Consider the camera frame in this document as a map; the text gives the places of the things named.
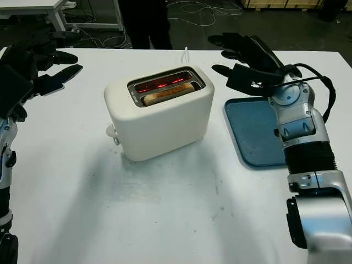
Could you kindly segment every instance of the toaster slot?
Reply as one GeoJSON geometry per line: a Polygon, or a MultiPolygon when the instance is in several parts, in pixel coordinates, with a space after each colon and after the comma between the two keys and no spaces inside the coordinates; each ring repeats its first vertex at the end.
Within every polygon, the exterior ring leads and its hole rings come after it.
{"type": "Polygon", "coordinates": [[[138,107],[155,105],[204,87],[204,81],[191,67],[170,70],[127,84],[129,93],[138,107]]]}

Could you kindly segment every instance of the robotic arm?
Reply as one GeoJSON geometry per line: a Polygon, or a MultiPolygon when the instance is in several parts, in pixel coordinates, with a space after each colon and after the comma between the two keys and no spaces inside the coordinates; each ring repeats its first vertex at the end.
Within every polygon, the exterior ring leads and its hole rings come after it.
{"type": "Polygon", "coordinates": [[[229,88],[264,96],[277,116],[274,134],[283,145],[289,169],[287,221],[293,243],[308,249],[308,263],[351,263],[352,200],[337,170],[325,127],[336,94],[332,82],[305,64],[283,65],[258,37],[236,33],[211,36],[209,41],[225,49],[222,55],[247,63],[233,69],[212,68],[228,78],[229,88]],[[316,77],[302,79],[298,67],[316,77]],[[314,108],[314,91],[307,81],[320,79],[329,89],[329,105],[321,116],[314,108]]]}
{"type": "Polygon", "coordinates": [[[78,58],[57,51],[56,48],[73,46],[81,37],[73,32],[40,31],[29,40],[8,47],[0,58],[0,263],[16,264],[18,239],[10,234],[12,211],[9,209],[12,167],[16,152],[11,144],[17,134],[16,122],[27,117],[24,103],[37,95],[49,95],[64,88],[64,83],[82,70],[72,65],[54,76],[42,75],[54,64],[74,64],[78,58]]]}

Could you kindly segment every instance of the wooden pallet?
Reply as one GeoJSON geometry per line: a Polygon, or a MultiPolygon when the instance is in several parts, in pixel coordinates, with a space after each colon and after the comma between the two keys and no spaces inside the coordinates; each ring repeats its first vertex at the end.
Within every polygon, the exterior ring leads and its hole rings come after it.
{"type": "Polygon", "coordinates": [[[348,0],[345,10],[352,11],[352,0],[348,0]]]}
{"type": "Polygon", "coordinates": [[[322,0],[242,0],[245,8],[297,8],[306,11],[320,7],[322,0]]]}

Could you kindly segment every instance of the table surface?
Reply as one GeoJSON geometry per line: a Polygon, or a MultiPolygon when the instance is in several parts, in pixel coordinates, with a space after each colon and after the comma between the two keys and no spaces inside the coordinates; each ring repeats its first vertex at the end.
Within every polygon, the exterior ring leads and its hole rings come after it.
{"type": "MultiPolygon", "coordinates": [[[[144,162],[132,162],[106,135],[107,84],[180,62],[183,51],[66,49],[82,72],[66,88],[25,106],[12,149],[12,232],[19,264],[305,263],[286,222],[286,168],[246,166],[233,144],[224,104],[245,97],[211,69],[231,67],[220,51],[190,51],[190,61],[214,82],[203,140],[144,162]]],[[[306,63],[329,76],[337,100],[327,122],[339,169],[352,189],[350,120],[352,69],[337,52],[278,51],[285,63],[306,63]]],[[[48,71],[53,74],[63,66],[48,71]]],[[[316,108],[327,89],[310,82],[316,108]]]]}
{"type": "Polygon", "coordinates": [[[63,0],[0,0],[0,10],[53,9],[63,0]]]}

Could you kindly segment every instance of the desk leg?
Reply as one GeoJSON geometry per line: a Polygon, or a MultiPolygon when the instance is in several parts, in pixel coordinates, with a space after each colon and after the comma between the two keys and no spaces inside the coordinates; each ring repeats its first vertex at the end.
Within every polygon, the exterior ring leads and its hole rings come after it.
{"type": "Polygon", "coordinates": [[[48,18],[51,21],[51,23],[53,23],[55,30],[65,31],[66,29],[59,13],[56,10],[50,10],[50,9],[47,9],[47,12],[48,12],[48,18]]]}
{"type": "Polygon", "coordinates": [[[120,6],[118,0],[113,0],[113,4],[115,6],[115,15],[118,24],[118,28],[120,31],[123,31],[123,23],[122,23],[122,16],[120,11],[120,6]]]}

